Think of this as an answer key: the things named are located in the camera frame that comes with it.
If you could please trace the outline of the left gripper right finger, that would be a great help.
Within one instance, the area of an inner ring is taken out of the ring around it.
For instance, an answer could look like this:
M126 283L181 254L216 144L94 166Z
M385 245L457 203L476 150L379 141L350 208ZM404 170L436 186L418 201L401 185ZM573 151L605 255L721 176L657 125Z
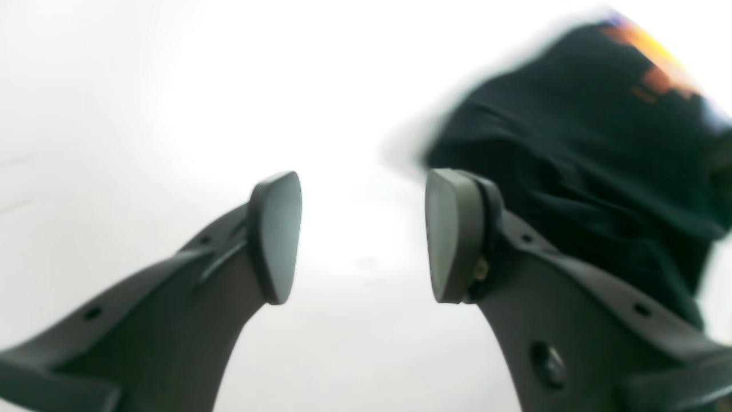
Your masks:
M432 169L432 292L489 322L523 411L709 411L730 395L730 347L601 269L562 255L491 181Z

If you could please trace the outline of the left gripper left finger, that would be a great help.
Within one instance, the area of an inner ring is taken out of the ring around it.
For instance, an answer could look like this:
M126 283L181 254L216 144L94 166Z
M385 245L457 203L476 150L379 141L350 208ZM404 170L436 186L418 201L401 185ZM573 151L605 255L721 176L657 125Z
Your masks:
M246 322L288 300L303 194L259 182L169 258L2 351L2 399L31 411L212 411Z

